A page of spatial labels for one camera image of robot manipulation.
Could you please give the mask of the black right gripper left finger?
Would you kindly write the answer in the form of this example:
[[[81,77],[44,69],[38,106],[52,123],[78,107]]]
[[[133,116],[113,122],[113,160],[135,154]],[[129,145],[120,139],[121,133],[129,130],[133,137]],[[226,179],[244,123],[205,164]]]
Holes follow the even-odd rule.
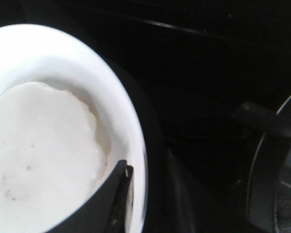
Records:
[[[50,233],[124,233],[133,167],[120,160],[97,192]]]

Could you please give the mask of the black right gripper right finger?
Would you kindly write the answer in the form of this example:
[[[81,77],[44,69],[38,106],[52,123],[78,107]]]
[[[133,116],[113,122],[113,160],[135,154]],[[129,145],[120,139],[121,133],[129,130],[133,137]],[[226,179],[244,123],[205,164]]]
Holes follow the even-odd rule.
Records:
[[[166,150],[161,233],[197,233],[199,227],[193,202],[173,151]]]

